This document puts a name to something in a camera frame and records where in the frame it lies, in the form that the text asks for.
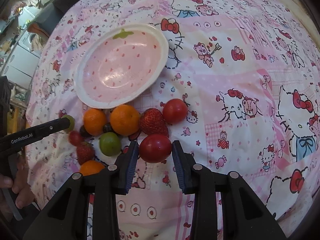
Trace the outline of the person's left hand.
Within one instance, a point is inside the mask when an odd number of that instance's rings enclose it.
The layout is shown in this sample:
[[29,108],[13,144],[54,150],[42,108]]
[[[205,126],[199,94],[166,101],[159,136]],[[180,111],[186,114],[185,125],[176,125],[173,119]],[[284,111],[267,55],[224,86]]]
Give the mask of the person's left hand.
[[11,189],[13,191],[16,196],[15,206],[19,210],[29,206],[34,201],[34,194],[27,182],[29,167],[22,152],[16,154],[15,163],[17,172],[14,180],[1,174],[1,214],[7,221],[11,221],[14,214],[5,200],[2,189]]

